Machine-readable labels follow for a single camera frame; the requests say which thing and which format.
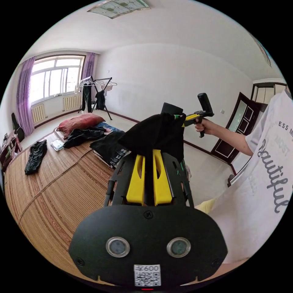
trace window sill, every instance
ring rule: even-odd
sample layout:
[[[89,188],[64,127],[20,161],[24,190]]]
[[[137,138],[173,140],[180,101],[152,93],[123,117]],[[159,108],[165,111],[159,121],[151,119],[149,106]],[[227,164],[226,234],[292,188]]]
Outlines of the window sill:
[[[54,99],[54,98],[58,98],[58,97],[62,97],[62,98],[65,98],[67,96],[72,96],[72,94],[75,94],[74,92],[67,92],[66,94],[62,94],[62,95],[59,95],[59,96],[56,96],[56,97],[49,97],[49,98],[46,98],[46,99],[41,99],[41,100],[38,100],[38,101],[35,101],[35,102],[32,102],[31,103],[31,107],[32,106],[35,106],[37,104],[40,104],[40,103],[43,103],[44,101],[47,101],[47,100],[50,100],[50,99]]]

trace white t-shirt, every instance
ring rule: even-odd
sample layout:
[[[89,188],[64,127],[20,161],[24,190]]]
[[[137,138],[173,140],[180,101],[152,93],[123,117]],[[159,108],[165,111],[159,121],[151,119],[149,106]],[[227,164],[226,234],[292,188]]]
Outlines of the white t-shirt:
[[[275,95],[246,142],[253,152],[241,177],[209,213],[220,227],[228,255],[224,263],[251,257],[281,220],[293,191],[293,100]]]

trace hand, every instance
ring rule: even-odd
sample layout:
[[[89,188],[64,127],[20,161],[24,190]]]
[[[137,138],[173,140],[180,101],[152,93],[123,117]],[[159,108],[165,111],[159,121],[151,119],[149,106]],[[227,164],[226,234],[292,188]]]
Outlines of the hand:
[[[205,118],[202,119],[201,123],[198,123],[195,125],[195,129],[197,132],[204,131],[205,134],[211,134],[211,135],[213,135],[215,127],[216,127],[215,123]]]

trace white ceiling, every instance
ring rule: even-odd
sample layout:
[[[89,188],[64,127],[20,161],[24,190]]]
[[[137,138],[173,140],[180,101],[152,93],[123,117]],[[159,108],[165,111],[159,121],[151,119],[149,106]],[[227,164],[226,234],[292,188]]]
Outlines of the white ceiling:
[[[22,61],[60,50],[103,53],[117,47],[165,43],[217,56],[250,79],[282,78],[271,68],[248,32],[223,13],[192,0],[145,0],[149,10],[115,19],[87,12],[97,3],[68,15],[45,32]]]

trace purple curtain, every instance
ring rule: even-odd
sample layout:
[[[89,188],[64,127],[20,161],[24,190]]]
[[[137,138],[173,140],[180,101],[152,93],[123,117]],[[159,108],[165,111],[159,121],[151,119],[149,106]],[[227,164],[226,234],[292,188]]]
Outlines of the purple curtain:
[[[85,63],[83,65],[83,72],[81,79],[89,77],[93,74],[95,64],[95,53],[88,53],[85,57]]]
[[[29,100],[31,72],[35,57],[25,61],[17,85],[16,104],[18,112],[18,123],[24,130],[24,134],[30,135],[34,131],[34,122],[31,115],[31,104]]]

